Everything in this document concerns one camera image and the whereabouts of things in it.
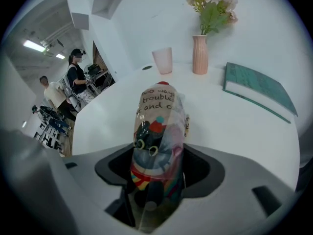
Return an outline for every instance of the desk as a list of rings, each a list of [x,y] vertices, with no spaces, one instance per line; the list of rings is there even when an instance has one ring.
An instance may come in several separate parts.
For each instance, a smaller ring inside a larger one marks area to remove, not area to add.
[[[101,93],[78,113],[73,155],[94,152],[133,141],[135,114],[141,93],[167,81],[186,95],[190,115],[187,144],[250,158],[295,189],[299,172],[299,142],[294,121],[286,123],[269,111],[222,90],[224,70],[192,73],[189,64],[174,64],[159,74],[155,65],[136,70]]]
[[[95,97],[96,96],[99,96],[100,95],[100,91],[98,90],[98,88],[94,85],[94,82],[100,78],[101,76],[104,76],[105,74],[107,74],[109,71],[106,70],[106,71],[102,71],[101,73],[99,73],[98,75],[96,75],[96,77],[91,81],[91,82],[88,82],[86,85],[90,85],[92,87],[92,89],[94,90],[94,93],[95,93]]]

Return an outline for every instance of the plastic wrapped toy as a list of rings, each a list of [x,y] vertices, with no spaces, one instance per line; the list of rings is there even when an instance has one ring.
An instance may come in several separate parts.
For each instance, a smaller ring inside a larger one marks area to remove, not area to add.
[[[135,202],[153,211],[164,198],[179,201],[183,142],[188,131],[180,94],[159,82],[141,94],[134,127],[131,177]]]

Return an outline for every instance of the wooden floor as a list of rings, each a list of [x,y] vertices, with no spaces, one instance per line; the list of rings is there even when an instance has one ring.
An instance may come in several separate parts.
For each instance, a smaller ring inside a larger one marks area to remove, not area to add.
[[[65,157],[70,157],[73,154],[73,134],[74,134],[74,126],[75,126],[75,122],[66,118],[65,122],[72,127],[72,129],[70,131],[68,131],[68,137],[63,137],[63,140],[60,140],[63,143],[63,150],[62,150],[62,154]]]

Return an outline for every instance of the pink cup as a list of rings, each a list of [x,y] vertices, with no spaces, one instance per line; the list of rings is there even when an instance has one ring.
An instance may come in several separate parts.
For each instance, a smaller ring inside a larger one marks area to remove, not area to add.
[[[173,70],[172,48],[164,48],[152,51],[156,67],[161,74],[171,73]]]

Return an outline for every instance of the white ceiling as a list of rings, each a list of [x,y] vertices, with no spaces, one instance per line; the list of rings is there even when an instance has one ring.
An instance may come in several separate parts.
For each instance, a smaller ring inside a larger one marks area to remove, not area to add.
[[[42,45],[40,42],[49,36],[52,42],[46,55],[23,46],[26,39]],[[43,1],[17,24],[4,42],[4,50],[27,84],[38,79],[43,70],[63,64],[65,60],[55,56],[62,54],[67,59],[74,48],[82,48],[82,41],[79,30],[72,24],[67,0]]]

